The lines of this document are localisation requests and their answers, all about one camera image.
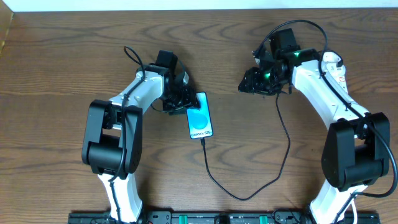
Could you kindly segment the blue Samsung Galaxy smartphone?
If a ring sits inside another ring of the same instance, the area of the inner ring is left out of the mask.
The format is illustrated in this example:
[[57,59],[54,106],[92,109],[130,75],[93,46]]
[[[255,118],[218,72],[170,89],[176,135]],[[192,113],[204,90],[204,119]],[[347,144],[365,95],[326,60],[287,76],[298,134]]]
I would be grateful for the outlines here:
[[200,107],[187,109],[187,121],[190,138],[200,139],[211,137],[214,132],[208,106],[207,94],[205,92],[199,92],[196,94],[196,97],[200,103]]

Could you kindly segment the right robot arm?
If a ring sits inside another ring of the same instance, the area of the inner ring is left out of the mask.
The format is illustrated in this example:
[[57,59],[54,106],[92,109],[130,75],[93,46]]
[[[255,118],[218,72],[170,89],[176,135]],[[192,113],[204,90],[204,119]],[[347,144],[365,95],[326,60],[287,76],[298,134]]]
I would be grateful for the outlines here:
[[338,53],[302,49],[292,29],[273,31],[268,39],[270,47],[254,54],[257,65],[246,71],[238,90],[272,96],[288,86],[315,108],[328,131],[321,159],[325,181],[300,222],[342,222],[357,196],[397,169],[389,147],[389,120],[349,96]]

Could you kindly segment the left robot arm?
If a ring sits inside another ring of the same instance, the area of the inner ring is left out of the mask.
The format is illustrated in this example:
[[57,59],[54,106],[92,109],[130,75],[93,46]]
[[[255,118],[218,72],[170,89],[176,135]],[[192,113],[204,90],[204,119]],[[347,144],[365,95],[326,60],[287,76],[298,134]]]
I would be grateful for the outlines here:
[[138,64],[133,81],[108,101],[93,100],[88,109],[81,158],[102,181],[111,210],[107,223],[143,222],[143,202],[135,172],[142,155],[143,115],[156,100],[162,112],[184,114],[200,103],[183,63],[171,51],[160,50],[154,63],[144,64],[130,47],[125,54]]

